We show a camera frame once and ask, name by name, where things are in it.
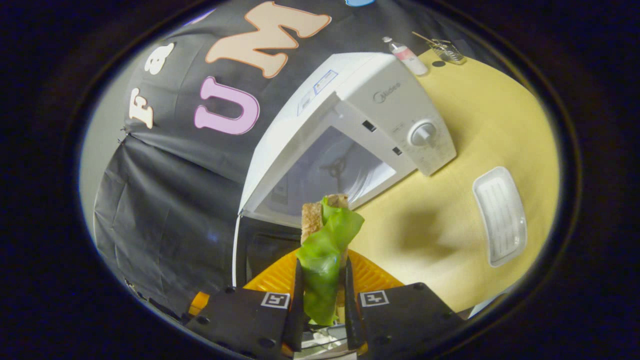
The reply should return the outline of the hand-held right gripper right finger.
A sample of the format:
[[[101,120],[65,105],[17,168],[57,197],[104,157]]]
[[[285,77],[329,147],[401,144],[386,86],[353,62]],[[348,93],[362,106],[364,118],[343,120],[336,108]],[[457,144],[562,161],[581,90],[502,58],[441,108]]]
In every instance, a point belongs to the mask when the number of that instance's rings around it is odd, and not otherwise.
[[[464,323],[425,283],[403,284],[356,251],[348,251],[344,280],[350,349],[430,351]]]

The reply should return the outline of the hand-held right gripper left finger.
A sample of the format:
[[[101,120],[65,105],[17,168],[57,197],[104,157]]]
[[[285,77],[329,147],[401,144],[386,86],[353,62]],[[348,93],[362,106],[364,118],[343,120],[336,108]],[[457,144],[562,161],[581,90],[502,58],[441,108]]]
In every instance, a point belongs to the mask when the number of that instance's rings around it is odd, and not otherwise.
[[[306,326],[303,280],[291,251],[244,287],[210,295],[186,328],[236,359],[290,360],[302,349]]]

